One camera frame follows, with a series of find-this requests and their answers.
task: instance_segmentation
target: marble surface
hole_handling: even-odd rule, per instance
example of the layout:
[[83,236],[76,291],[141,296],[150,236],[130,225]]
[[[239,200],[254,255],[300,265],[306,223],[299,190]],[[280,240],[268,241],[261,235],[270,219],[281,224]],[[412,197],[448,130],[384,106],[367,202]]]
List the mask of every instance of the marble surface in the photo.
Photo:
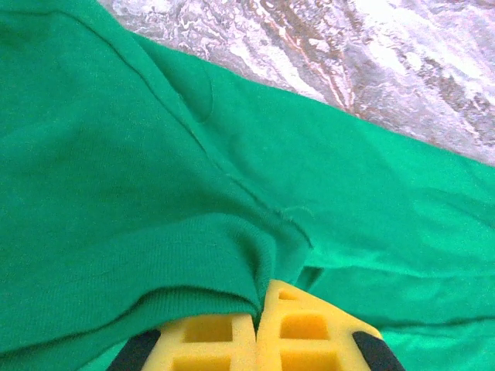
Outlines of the marble surface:
[[127,29],[495,166],[495,0],[100,0]]

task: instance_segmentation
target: green fabric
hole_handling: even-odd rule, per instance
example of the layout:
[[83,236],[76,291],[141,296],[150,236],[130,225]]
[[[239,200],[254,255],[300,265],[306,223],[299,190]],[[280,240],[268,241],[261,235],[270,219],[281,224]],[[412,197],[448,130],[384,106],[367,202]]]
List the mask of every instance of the green fabric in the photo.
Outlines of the green fabric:
[[78,371],[103,371],[106,370],[117,354],[124,348],[127,341],[121,342],[117,345],[112,346],[110,349],[106,350],[99,357],[92,359],[89,363],[84,365]]
[[259,318],[272,278],[406,369],[495,368],[495,169],[124,30],[0,2],[0,369],[163,322]]

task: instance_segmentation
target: yellow foam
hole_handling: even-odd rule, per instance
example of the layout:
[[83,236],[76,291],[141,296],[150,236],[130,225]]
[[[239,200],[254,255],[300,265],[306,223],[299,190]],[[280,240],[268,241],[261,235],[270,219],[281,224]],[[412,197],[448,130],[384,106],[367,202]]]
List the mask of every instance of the yellow foam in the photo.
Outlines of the yellow foam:
[[250,315],[170,322],[143,371],[369,371],[353,332],[381,334],[337,307],[272,281],[257,335]]
[[201,315],[170,322],[143,371],[253,371],[256,339],[250,315]]
[[353,332],[381,334],[337,307],[272,281],[257,333],[257,371],[369,371]]

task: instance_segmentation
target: green towel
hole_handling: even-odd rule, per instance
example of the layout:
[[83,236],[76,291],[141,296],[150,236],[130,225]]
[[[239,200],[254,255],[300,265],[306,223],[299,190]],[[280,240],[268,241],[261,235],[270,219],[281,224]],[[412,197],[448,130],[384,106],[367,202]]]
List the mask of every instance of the green towel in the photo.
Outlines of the green towel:
[[270,279],[406,369],[495,368],[495,169],[126,31],[0,2],[0,370],[78,369]]

